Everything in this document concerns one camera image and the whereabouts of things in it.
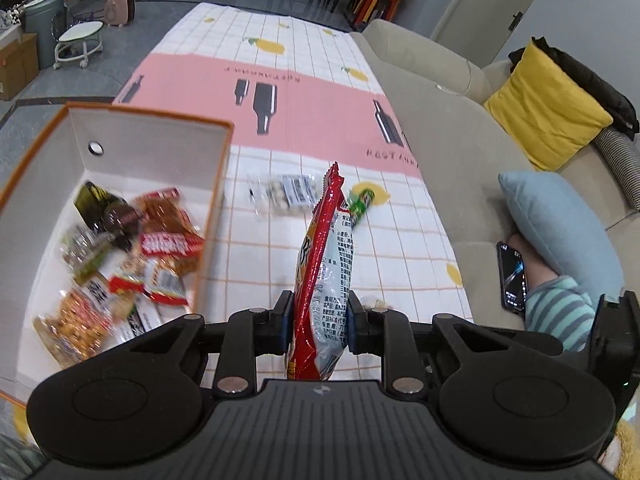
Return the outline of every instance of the gray trash can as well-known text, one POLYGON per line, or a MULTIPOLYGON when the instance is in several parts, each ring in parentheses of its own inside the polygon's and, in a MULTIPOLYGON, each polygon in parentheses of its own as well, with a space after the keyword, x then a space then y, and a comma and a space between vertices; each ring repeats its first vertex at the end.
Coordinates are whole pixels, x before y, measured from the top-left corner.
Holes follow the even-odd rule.
POLYGON ((36 45, 40 70, 55 62, 54 50, 65 30, 64 0, 33 0, 24 6, 24 31, 38 35, 36 45))

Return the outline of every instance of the gray tile floor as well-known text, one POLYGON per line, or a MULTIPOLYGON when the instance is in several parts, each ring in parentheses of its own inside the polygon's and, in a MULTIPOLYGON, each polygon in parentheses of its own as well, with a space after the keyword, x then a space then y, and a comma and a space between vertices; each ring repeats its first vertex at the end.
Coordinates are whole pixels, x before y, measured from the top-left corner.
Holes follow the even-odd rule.
MULTIPOLYGON (((59 70, 47 68, 40 72, 17 99, 52 98, 60 96, 114 97, 133 70, 156 46, 160 39, 199 2, 243 7, 260 12, 273 12, 322 23, 340 30, 350 30, 342 15, 344 7, 335 13, 318 5, 317 0, 136 0, 135 20, 126 27, 103 29, 104 51, 90 58, 82 70, 76 63, 64 64, 59 70)), ((82 10, 97 10, 96 2, 82 10)), ((0 101, 0 117, 14 102, 0 101)), ((4 187, 13 168, 20 161, 33 139, 59 105, 20 106, 0 129, 0 187, 4 187)))

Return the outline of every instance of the sofa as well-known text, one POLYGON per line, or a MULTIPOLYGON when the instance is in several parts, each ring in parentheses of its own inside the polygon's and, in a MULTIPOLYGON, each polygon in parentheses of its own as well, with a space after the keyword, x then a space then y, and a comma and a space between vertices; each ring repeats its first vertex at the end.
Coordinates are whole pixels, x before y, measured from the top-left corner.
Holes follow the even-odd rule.
MULTIPOLYGON (((516 142, 482 108, 511 63, 483 69, 445 47, 383 20, 353 33, 394 112, 456 254, 474 321, 524 328, 500 305, 495 245, 516 232, 498 174, 532 170, 516 142)), ((599 216, 615 247, 625 288, 640 295, 640 214, 628 206, 590 144, 559 173, 599 216)))

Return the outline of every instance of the yellow pillow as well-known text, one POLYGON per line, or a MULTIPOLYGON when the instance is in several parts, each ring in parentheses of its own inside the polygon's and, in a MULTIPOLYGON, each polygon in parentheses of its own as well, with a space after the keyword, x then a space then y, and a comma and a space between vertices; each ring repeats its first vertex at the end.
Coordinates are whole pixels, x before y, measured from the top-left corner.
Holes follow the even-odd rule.
POLYGON ((484 108, 543 171, 558 170, 613 122, 596 99, 532 41, 484 108))

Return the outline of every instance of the white stool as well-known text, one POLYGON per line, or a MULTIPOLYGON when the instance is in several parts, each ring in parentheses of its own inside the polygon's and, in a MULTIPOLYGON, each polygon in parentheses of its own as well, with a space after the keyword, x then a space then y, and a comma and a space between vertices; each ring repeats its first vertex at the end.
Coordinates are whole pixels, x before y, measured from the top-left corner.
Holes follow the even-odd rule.
POLYGON ((100 29, 104 25, 103 22, 84 22, 78 23, 66 30, 62 36, 58 38, 58 44, 54 51, 56 62, 53 69, 60 68, 60 63, 67 61, 80 61, 80 68, 86 68, 89 65, 89 56, 94 52, 102 52, 102 38, 100 37, 100 29), (97 40, 98 45, 91 50, 87 50, 87 40, 97 40), (60 53, 65 49, 71 48, 74 44, 82 41, 82 54, 78 56, 60 57, 60 53))

